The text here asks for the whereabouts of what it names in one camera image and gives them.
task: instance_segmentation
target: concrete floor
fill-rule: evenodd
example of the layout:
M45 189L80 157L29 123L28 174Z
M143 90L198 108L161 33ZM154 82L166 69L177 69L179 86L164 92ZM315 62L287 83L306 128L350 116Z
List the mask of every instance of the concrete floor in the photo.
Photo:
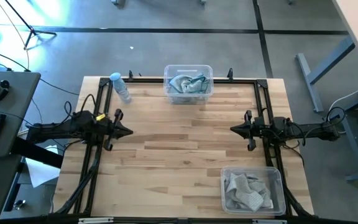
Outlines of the concrete floor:
M258 0L265 29L275 30L345 30L331 1ZM196 0L127 0L116 8L110 0L44 1L16 0L12 3L33 25L62 27L131 27L131 28L200 28L256 29L252 0L208 0L202 7ZM0 24L9 21L0 10ZM161 76L168 64L207 64L215 77L224 77L229 68L235 77L265 78L266 71L258 34L128 34L128 33L58 33L35 37L29 50L30 69L64 89L79 92L86 75L127 74ZM315 114L295 55L305 53L310 67L315 67L344 36L341 35L266 35L267 50L274 78L285 80L294 121L320 122L324 114ZM0 26L0 53L27 65L25 52L14 29ZM16 70L16 65L0 58ZM358 89L358 51L351 52L318 84L324 95L323 105L330 104ZM76 104L77 97L40 83L34 96L44 123L65 117L66 100ZM31 104L26 119L39 122ZM307 140L301 148L315 214L323 218L358 221L358 181L347 183L345 175L358 166L344 136L336 142ZM28 183L28 177L22 178ZM29 201L27 210L3 213L1 218L45 214L50 210L54 181L31 189L23 185L19 196Z

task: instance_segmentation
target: cloth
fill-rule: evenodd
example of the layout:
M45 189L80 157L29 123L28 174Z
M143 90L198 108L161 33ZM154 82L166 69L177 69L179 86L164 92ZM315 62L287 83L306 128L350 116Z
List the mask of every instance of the cloth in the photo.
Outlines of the cloth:
M265 182L254 175L230 174L224 180L226 207L231 209L251 209L256 212L260 208L270 208L272 201L270 191Z
M188 75L177 75L173 77L169 84L171 85L170 93L206 93L209 81L203 73L196 77Z

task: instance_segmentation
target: plastic bottle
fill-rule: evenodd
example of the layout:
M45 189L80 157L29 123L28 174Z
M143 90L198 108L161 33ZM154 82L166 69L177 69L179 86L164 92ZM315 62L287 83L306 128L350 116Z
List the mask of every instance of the plastic bottle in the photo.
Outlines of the plastic bottle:
M121 74L118 72L114 72L110 75L110 80L112 81L112 85L116 92L118 93L120 99L124 103L130 103L131 102L131 95L128 92L127 86L125 85L124 80L121 78Z

